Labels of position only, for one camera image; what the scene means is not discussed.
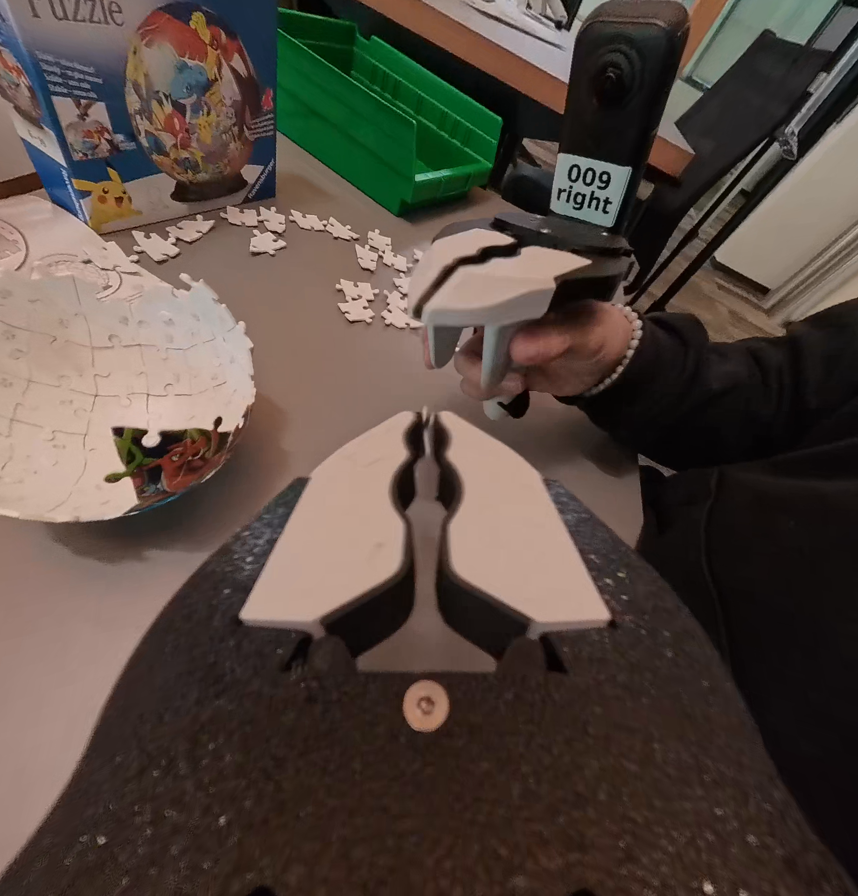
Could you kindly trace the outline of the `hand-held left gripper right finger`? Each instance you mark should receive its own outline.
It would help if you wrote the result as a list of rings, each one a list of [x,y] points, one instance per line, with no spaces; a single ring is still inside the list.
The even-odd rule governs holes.
[[[541,474],[450,411],[432,420],[438,501],[438,607],[489,656],[520,639],[604,628],[612,614]]]

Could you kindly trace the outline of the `person's right hand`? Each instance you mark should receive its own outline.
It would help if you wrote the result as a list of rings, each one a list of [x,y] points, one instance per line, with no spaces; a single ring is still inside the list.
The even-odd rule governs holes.
[[[502,381],[481,384],[483,332],[454,356],[462,391],[473,399],[512,399],[525,391],[568,398],[611,381],[636,351],[641,318],[622,306],[581,301],[515,330]]]

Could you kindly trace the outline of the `green plastic bin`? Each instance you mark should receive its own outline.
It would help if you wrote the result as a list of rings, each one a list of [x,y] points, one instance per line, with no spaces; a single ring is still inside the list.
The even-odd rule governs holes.
[[[396,216],[487,184],[502,118],[349,21],[280,9],[278,132]]]

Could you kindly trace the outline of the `person's right forearm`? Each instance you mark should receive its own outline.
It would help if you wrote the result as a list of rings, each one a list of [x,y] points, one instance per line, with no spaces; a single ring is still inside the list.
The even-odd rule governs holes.
[[[613,385],[559,401],[675,472],[858,477],[858,297],[737,342],[711,341],[690,315],[648,315]]]

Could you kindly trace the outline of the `scattered white puzzle pieces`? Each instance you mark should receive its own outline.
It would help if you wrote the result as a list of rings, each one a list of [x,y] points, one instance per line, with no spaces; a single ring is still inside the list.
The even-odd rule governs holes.
[[[356,252],[358,268],[365,274],[378,272],[384,266],[390,273],[392,289],[385,290],[385,307],[379,312],[375,307],[379,290],[368,281],[340,279],[335,290],[343,300],[337,304],[349,323],[372,323],[376,315],[386,326],[398,330],[412,330],[420,324],[409,313],[409,286],[412,270],[423,258],[421,248],[397,252],[392,239],[380,230],[369,230],[366,240],[349,225],[335,217],[321,218],[309,212],[289,210],[284,214],[276,207],[243,208],[226,206],[219,213],[226,223],[249,232],[249,253],[252,256],[273,258],[287,247],[284,239],[288,225],[311,234],[324,234],[334,241],[351,245]]]

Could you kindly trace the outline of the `grey table with wood edge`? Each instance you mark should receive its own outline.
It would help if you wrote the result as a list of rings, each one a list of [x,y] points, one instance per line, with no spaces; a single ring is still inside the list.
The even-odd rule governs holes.
[[[577,27],[554,49],[507,25],[489,19],[465,2],[356,2],[395,25],[445,50],[498,82],[554,113],[565,109],[572,45]],[[696,1],[690,7],[690,35],[681,69],[692,59],[726,6],[725,1]],[[665,180],[678,183],[693,151],[679,140],[674,125],[660,126],[649,164]]]

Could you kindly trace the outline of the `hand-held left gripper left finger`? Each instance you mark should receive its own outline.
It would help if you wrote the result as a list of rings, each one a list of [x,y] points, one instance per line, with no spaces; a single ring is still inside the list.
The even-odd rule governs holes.
[[[239,620],[331,636],[351,656],[410,617],[415,574],[406,516],[423,455],[423,416],[400,412],[326,458],[308,478]]]

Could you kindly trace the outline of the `folded puzzle leaflet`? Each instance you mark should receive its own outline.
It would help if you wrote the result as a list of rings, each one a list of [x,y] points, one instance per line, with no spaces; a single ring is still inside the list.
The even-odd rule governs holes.
[[[72,276],[98,298],[131,298],[161,280],[130,251],[102,239],[63,209],[35,196],[0,200],[0,275],[26,279]]]

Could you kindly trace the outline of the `partly built puzzle ball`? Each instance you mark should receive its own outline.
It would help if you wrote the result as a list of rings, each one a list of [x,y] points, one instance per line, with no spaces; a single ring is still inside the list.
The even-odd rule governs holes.
[[[255,401],[243,322],[203,281],[101,298],[0,273],[0,516],[108,521],[225,465]]]

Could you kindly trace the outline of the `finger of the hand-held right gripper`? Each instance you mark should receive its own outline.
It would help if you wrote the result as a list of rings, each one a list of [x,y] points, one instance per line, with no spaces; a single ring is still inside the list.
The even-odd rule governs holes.
[[[435,368],[452,358],[462,330],[483,330],[481,369],[509,370],[509,344],[519,325],[548,310],[556,288],[592,264],[588,257],[525,246],[477,263],[457,262],[419,297],[418,318],[427,332]]]
[[[493,258],[513,255],[517,250],[518,243],[512,236],[490,226],[445,229],[423,251],[413,269],[408,288],[411,316],[421,317],[426,303],[460,267],[483,264]]]

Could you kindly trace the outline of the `blue puzzle box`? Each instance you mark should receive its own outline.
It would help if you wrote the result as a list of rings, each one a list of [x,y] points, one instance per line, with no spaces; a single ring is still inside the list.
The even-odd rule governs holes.
[[[0,1],[0,96],[99,234],[276,193],[278,3]]]

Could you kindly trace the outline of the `dark cloth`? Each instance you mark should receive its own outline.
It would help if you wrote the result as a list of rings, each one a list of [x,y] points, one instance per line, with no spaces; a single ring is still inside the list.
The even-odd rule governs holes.
[[[663,211],[678,226],[718,181],[772,137],[804,103],[830,50],[798,44],[765,29],[676,121],[694,155]]]

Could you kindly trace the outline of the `white cabinet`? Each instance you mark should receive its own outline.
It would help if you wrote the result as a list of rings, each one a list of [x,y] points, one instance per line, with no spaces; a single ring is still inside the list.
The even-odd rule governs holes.
[[[858,99],[713,256],[769,291],[858,221]]]

